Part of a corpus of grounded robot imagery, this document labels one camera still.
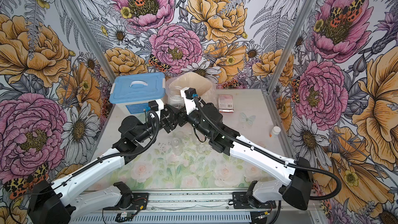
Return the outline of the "clear jar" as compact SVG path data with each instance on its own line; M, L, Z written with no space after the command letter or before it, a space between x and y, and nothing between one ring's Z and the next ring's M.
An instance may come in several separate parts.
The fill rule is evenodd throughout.
M182 139L173 138L171 140L172 151L175 155L180 156L184 152L184 143Z

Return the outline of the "tall jar with white lid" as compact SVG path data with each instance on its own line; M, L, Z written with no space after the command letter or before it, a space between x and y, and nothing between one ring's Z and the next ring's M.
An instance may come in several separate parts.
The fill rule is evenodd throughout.
M181 96L181 89L182 87L180 86L171 86L168 88L167 98L169 105L176 108L184 106L184 99Z

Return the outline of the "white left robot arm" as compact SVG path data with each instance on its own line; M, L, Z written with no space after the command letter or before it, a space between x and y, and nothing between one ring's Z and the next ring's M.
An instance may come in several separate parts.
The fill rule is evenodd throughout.
M134 204L131 189L116 182L107 189L85 194L84 191L109 173L122 168L152 145L159 132L171 132L186 119L184 107L166 104L155 108L150 102L146 121L130 115L123 119L118 131L121 138L112 148L75 172L49 183L34 186L28 206L28 216L35 224L68 224L71 221L104 208L129 209Z

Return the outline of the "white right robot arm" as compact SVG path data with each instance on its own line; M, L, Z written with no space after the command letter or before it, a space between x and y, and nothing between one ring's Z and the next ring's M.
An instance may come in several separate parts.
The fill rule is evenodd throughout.
M211 103L197 108L194 101L187 100L185 108L187 122L209 139L213 150L250 163L277 179L275 186L252 183L248 191L251 198L261 203L283 200L303 211L308 208L313 174L307 160L280 156L248 140L223 124L223 116Z

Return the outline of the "pink tea packet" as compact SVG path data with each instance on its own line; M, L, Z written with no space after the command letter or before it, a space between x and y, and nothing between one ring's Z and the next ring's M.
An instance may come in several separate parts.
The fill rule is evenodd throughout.
M233 95L220 94L218 95L218 110L220 113L233 113Z

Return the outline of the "bin with plastic liner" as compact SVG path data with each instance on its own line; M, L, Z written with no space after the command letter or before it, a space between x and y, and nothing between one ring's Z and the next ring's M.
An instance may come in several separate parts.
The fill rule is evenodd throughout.
M171 86L180 86L182 88L189 87L195 88L197 94L204 100L206 103L213 103L216 105L216 85L213 84L209 79L206 79L203 76L200 76L194 72L188 72L182 74L178 77L171 78L166 81L165 91L166 91L166 103L168 104L167 92L168 88Z

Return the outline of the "blue lidded storage box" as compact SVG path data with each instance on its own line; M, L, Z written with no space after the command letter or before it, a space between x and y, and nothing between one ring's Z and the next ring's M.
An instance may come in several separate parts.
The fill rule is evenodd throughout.
M109 101L125 114L139 114L148 103L165 96L165 74L162 72L119 76L110 91Z

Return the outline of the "small white pill bottle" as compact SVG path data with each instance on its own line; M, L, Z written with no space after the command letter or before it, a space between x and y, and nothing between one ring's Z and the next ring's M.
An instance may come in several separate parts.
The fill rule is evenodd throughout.
M280 134L281 131L282 131L282 130L281 130L281 128L280 128L279 126L274 126L274 127L271 129L271 131L270 131L270 133L269 133L269 136L270 136L271 138L276 137L276 136L278 136L278 135Z

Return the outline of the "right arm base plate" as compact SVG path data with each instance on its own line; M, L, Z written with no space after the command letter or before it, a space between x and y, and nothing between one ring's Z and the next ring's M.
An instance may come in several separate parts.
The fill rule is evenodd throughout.
M252 196L247 196L245 192L235 191L232 192L232 199L228 202L229 206L233 206L234 209L276 209L277 205L275 201L267 201L265 203L261 203L257 199Z

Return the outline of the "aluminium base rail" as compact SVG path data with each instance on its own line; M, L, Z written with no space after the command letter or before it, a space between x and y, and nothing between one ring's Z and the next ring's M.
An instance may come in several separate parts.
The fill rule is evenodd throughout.
M72 224L326 224L320 203L305 211L284 201L263 208L240 206L238 189L136 191L130 210L96 210Z

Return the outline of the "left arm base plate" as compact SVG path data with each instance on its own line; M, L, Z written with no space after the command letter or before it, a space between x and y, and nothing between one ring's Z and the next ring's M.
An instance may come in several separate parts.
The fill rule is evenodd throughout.
M141 211L147 208L149 193L134 192L130 196L122 196L116 206L106 207L106 211L128 210Z

